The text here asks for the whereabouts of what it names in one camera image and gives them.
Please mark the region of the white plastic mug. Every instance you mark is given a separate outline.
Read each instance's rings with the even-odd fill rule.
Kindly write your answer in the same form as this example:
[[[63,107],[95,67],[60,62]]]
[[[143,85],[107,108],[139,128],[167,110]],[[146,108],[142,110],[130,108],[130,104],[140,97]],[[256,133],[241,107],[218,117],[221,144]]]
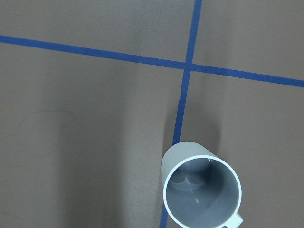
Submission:
[[[242,200],[233,168],[195,142],[170,147],[161,163],[163,202],[182,228],[238,228]]]

